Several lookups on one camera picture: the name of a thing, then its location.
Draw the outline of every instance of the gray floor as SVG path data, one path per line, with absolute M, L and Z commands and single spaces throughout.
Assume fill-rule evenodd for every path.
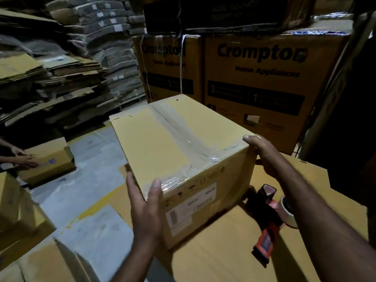
M 124 183 L 118 168 L 126 159 L 111 126 L 73 141 L 70 148 L 77 170 L 33 189 L 32 197 L 57 227 L 52 235 L 89 261 L 101 282 L 109 281 L 130 250 L 131 228 L 110 205 L 71 222 Z M 156 259 L 147 280 L 173 281 Z

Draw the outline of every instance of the person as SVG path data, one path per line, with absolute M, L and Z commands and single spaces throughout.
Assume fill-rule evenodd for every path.
M 38 166 L 33 159 L 34 156 L 28 155 L 26 151 L 8 143 L 7 141 L 0 138 L 0 146 L 9 148 L 15 156 L 0 156 L 1 163 L 12 163 L 14 165 L 19 165 L 23 168 L 35 168 Z
M 326 204 L 269 141 L 258 135 L 245 135 L 243 140 L 260 156 L 256 164 L 262 164 L 265 172 L 281 185 L 321 281 L 375 281 L 376 251 L 368 242 Z M 134 241 L 112 282 L 144 281 L 162 231 L 161 181 L 154 180 L 147 202 L 131 172 L 126 183 Z

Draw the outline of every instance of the barcode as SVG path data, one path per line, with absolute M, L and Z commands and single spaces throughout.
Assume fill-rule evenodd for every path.
M 172 225 L 173 226 L 176 225 L 177 224 L 177 215 L 176 215 L 175 210 L 171 211 L 170 217 L 171 217 L 171 223 L 172 223 Z

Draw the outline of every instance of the hand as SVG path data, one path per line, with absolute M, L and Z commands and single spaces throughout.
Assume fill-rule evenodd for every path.
M 262 165 L 266 174 L 279 180 L 278 167 L 289 164 L 287 160 L 279 153 L 275 146 L 259 135 L 244 135 L 243 140 L 256 149 L 260 159 L 256 160 L 256 165 Z
M 15 156 L 18 156 L 18 155 L 27 155 L 26 151 L 24 151 L 23 149 L 20 149 L 16 146 L 12 146 L 11 147 L 11 151 L 13 152 L 13 154 Z
M 131 205 L 133 246 L 147 246 L 155 250 L 162 235 L 162 219 L 159 214 L 159 200 L 162 195 L 161 180 L 153 181 L 147 202 L 135 183 L 132 172 L 128 172 L 126 182 Z
M 32 155 L 15 156 L 12 157 L 12 163 L 25 167 L 27 169 L 35 168 L 38 167 L 38 163 L 33 160 L 34 158 L 35 157 Z

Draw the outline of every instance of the fingernail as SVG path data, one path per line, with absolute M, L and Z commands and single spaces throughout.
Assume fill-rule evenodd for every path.
M 161 182 L 160 179 L 154 179 L 154 181 L 153 181 L 153 187 L 154 188 L 160 188 L 161 184 L 162 184 L 162 182 Z

